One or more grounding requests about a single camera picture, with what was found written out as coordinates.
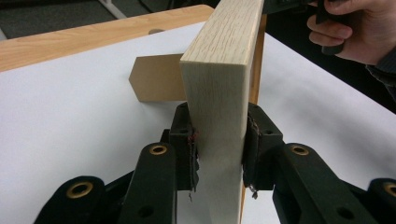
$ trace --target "black handle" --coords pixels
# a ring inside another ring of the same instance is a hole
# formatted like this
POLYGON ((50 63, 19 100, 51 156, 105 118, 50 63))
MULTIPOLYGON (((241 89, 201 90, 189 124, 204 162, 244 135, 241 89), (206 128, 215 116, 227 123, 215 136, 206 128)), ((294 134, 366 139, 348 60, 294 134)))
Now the black handle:
MULTIPOLYGON (((329 12, 326 11, 326 8, 324 7, 324 1, 325 0, 318 0, 318 11, 317 11, 317 20, 316 24, 320 24, 325 22, 326 20, 332 20, 332 21, 338 21, 341 23, 346 23, 347 21, 347 16, 335 16, 330 14, 329 12)), ((344 44, 340 44, 337 46, 331 46, 331 47, 322 47, 321 52, 326 55, 334 55, 341 53, 344 49, 344 44)))

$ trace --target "black plastic part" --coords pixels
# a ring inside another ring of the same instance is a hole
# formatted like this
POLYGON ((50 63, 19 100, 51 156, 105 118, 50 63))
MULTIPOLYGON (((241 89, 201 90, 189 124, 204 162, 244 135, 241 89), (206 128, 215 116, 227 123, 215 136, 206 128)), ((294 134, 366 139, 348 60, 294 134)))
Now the black plastic part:
POLYGON ((380 223, 396 222, 396 180, 375 179, 367 190, 367 209, 380 223))
POLYGON ((106 211, 100 221, 101 224, 117 223, 133 174, 134 171, 123 175, 105 186, 107 205, 106 211))
POLYGON ((170 129, 164 129, 163 130, 163 135, 161 135, 161 140, 160 142, 163 143, 168 143, 169 144, 169 133, 171 132, 170 129))
POLYGON ((262 14, 271 14, 278 11, 298 7, 302 0, 265 0, 262 14))
POLYGON ((118 223, 173 224, 176 205, 176 152, 169 144, 150 144, 140 153, 118 223))
POLYGON ((177 150, 177 190, 195 190, 198 184, 199 165, 193 138, 189 108, 183 103, 177 107, 169 131, 169 144, 177 150))
POLYGON ((243 157, 245 187, 273 189, 272 158, 274 151, 283 145, 282 132, 258 105, 249 104, 243 157))
POLYGON ((298 202, 299 223, 377 223, 314 149, 286 144, 278 153, 277 169, 286 183, 276 181, 276 189, 298 202))
MULTIPOLYGON (((323 23, 327 20, 346 23, 347 15, 336 16, 336 15, 330 14, 329 12, 326 11, 326 8, 324 7, 324 1, 325 0, 318 0, 318 11, 317 11, 316 24, 323 23)), ((332 46, 332 47, 323 46, 321 48, 321 52, 326 55, 335 55, 335 54, 341 53, 341 51, 343 51, 343 49, 344 49, 344 44, 332 46)))
POLYGON ((41 209, 35 224, 99 223, 106 208, 105 185, 93 176, 79 176, 62 184, 41 209))
POLYGON ((284 195, 278 189, 274 189, 273 201, 280 223, 299 223, 301 209, 294 197, 284 195))
POLYGON ((335 55, 341 53, 343 49, 344 49, 344 44, 331 46, 331 47, 322 46, 321 52, 326 55, 335 55))

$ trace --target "wooden table edge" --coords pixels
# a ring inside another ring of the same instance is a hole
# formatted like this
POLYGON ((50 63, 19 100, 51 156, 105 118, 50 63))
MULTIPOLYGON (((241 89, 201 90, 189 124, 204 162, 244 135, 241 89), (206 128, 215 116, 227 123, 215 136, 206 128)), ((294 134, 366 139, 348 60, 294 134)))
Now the wooden table edge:
POLYGON ((0 72, 148 35, 152 29, 170 30, 206 21, 213 10, 206 5, 183 7, 1 41, 0 72))

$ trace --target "light wood block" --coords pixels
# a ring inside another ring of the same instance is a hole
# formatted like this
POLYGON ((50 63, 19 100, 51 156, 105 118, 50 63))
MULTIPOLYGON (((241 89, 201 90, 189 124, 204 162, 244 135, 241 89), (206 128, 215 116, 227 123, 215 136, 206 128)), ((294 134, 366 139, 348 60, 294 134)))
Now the light wood block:
POLYGON ((240 220, 249 78, 262 5, 222 0, 180 60, 215 224, 240 220))

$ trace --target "white paper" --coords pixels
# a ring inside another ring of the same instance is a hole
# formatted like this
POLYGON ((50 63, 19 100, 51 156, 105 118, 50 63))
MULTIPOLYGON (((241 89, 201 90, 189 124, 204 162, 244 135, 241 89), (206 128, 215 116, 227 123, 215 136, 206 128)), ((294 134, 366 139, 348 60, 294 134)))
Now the white paper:
MULTIPOLYGON (((0 74, 0 223, 32 223, 65 181, 105 183, 134 169, 170 128, 174 103, 139 103, 136 56, 182 53, 201 23, 0 74)), ((396 118, 381 105, 265 37, 259 105, 286 142, 311 146, 340 178, 366 188, 396 178, 396 118)), ((178 223, 210 223, 205 191, 178 194, 178 223)), ((247 191, 243 223, 277 223, 271 192, 247 191)))

